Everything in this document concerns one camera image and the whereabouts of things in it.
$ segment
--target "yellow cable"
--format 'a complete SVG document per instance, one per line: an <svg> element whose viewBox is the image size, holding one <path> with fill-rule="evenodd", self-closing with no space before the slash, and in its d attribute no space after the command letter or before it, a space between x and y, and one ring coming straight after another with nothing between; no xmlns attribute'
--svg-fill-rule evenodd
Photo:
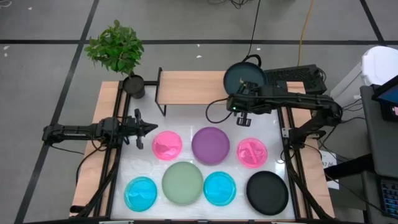
<svg viewBox="0 0 398 224"><path fill-rule="evenodd" d="M301 45L304 39L304 35L305 35L305 28L307 27L307 22L308 19L310 18L310 14L312 11L312 6L313 6L313 2L315 0L311 0L311 5L310 5L310 9L307 12L307 16L305 18L305 22L304 22L304 26L303 26L303 30L301 31L301 37L300 37L300 44L298 45L298 60L297 60L297 66L300 66L300 59L301 59Z"/></svg>

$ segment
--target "potted plant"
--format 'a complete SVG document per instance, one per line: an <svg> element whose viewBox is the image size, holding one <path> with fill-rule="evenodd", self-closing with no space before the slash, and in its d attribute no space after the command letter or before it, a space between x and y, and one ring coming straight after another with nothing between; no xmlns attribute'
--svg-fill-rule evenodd
<svg viewBox="0 0 398 224"><path fill-rule="evenodd" d="M123 81L126 93L136 99L145 95L144 79L133 71L140 65L144 48L131 27L123 27L115 20L114 27L109 26L97 39L90 37L90 46L85 51L94 64L101 62L108 71L110 68L127 75Z"/></svg>

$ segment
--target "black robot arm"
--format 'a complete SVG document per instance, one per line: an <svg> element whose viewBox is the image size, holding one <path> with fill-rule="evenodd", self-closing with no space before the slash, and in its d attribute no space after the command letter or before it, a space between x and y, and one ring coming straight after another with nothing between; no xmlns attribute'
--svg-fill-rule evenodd
<svg viewBox="0 0 398 224"><path fill-rule="evenodd" d="M250 126L248 113L271 113L283 106L316 110L317 114L301 127L282 130L291 145L298 148L304 147L305 139L309 135L314 135L317 139L324 136L326 132L320 131L320 128L340 124L343 115L341 106L327 95L289 93L278 86L257 87L254 83L243 83L237 94L229 95L226 106L228 111L242 113L242 117L236 122L240 126Z"/></svg>
<svg viewBox="0 0 398 224"><path fill-rule="evenodd" d="M128 137L137 136L137 147L142 149L141 137L157 128L157 125L144 122L139 109L134 110L134 116L126 117L123 123L110 117L88 126L49 125L44 128L42 140L48 145L64 140L98 140L102 145L113 146L118 139L122 138L129 144Z"/></svg>

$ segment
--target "pink bowl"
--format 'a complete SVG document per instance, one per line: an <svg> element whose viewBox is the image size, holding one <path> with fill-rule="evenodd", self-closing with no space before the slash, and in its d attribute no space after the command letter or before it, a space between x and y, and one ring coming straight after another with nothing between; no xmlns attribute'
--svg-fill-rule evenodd
<svg viewBox="0 0 398 224"><path fill-rule="evenodd" d="M181 153L182 140L173 131L163 131L154 138L152 150L159 159L169 161Z"/></svg>
<svg viewBox="0 0 398 224"><path fill-rule="evenodd" d="M258 168L266 162L268 151L266 146L258 139L243 139L236 150L238 159L248 168Z"/></svg>

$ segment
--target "black plant pot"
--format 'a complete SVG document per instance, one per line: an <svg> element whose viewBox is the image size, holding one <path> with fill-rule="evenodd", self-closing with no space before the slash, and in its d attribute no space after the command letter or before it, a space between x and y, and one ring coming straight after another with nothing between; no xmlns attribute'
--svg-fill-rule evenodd
<svg viewBox="0 0 398 224"><path fill-rule="evenodd" d="M135 99L142 98L145 95L144 79L139 75L130 75L123 80L123 90Z"/></svg>

